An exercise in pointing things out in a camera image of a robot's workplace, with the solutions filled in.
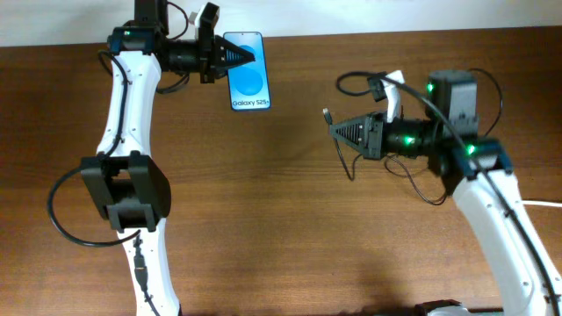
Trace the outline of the blue Samsung Galaxy smartphone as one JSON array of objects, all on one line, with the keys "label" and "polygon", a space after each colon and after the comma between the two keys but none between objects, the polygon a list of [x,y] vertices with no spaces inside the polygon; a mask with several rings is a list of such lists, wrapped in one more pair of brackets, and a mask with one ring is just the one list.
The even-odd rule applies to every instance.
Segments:
[{"label": "blue Samsung Galaxy smartphone", "polygon": [[230,104],[234,111],[265,111],[271,107],[268,71],[260,32],[225,32],[224,38],[255,56],[228,71]]}]

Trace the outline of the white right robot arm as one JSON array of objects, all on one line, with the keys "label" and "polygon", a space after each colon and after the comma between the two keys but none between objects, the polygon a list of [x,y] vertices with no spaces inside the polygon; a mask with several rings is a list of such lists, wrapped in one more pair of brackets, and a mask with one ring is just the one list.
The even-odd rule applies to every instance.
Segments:
[{"label": "white right robot arm", "polygon": [[433,205],[451,198],[479,241],[501,294],[505,315],[559,315],[561,275],[525,210],[514,166],[497,139],[479,134],[477,81],[472,69],[429,74],[426,93],[405,84],[402,73],[353,71],[375,101],[387,108],[334,123],[323,115],[336,145],[366,160],[425,156],[444,187]]}]

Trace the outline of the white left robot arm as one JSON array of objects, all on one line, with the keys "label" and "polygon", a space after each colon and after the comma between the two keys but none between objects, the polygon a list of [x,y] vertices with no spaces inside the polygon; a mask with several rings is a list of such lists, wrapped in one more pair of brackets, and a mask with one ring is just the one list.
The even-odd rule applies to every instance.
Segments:
[{"label": "white left robot arm", "polygon": [[204,4],[195,15],[196,35],[169,35],[168,2],[137,1],[134,17],[115,28],[102,58],[111,61],[112,98],[97,152],[81,161],[81,176],[100,216],[118,239],[133,280],[139,315],[177,316],[182,306],[172,285],[166,252],[171,210],[169,180],[151,155],[155,96],[165,72],[187,83],[199,75],[214,83],[231,68],[252,62],[252,53],[215,34],[220,8]]}]

